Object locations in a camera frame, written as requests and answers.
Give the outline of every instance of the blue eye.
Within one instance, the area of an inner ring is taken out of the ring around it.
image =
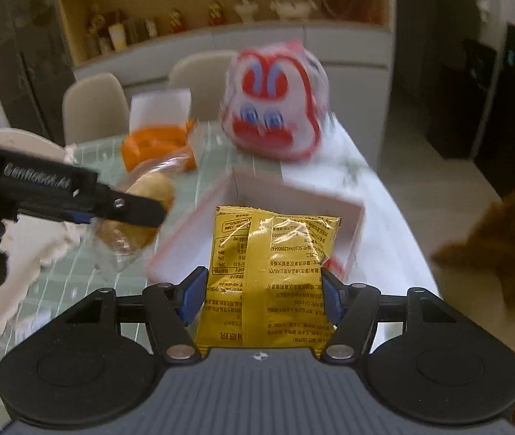
[[[263,114],[263,120],[265,121],[265,125],[268,129],[279,129],[280,127],[284,127],[282,113],[277,109],[268,109]]]
[[[250,124],[257,124],[258,123],[258,112],[256,111],[256,108],[254,108],[254,105],[251,104],[244,104],[241,107],[241,118],[250,123]]]

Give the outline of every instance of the gray textured surface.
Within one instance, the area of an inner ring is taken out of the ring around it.
[[[465,430],[408,421],[374,401],[350,368],[318,362],[306,348],[214,348],[195,366],[167,371],[141,406],[68,435],[515,434],[505,421]],[[5,435],[47,435],[14,423]]]

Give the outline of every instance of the floor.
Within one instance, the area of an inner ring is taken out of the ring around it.
[[[429,122],[422,106],[394,89],[378,167],[426,258],[446,242],[464,239],[499,200],[473,162],[437,154],[424,136]]]

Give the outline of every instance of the white box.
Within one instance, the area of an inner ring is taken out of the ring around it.
[[[146,127],[180,126],[191,112],[191,90],[158,90],[131,98],[129,132]]]
[[[178,284],[196,267],[209,268],[215,208],[249,206],[288,215],[342,218],[332,253],[333,262],[348,276],[364,219],[364,206],[300,190],[265,175],[233,169],[206,192],[160,243],[146,269],[149,283]]]

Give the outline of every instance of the white tablecloth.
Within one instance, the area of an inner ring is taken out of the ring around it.
[[[339,123],[329,127],[308,162],[283,163],[284,182],[362,202],[366,218],[348,283],[361,282],[387,295],[405,296],[410,287],[439,295],[430,268],[398,206]],[[400,326],[380,326],[374,348]]]

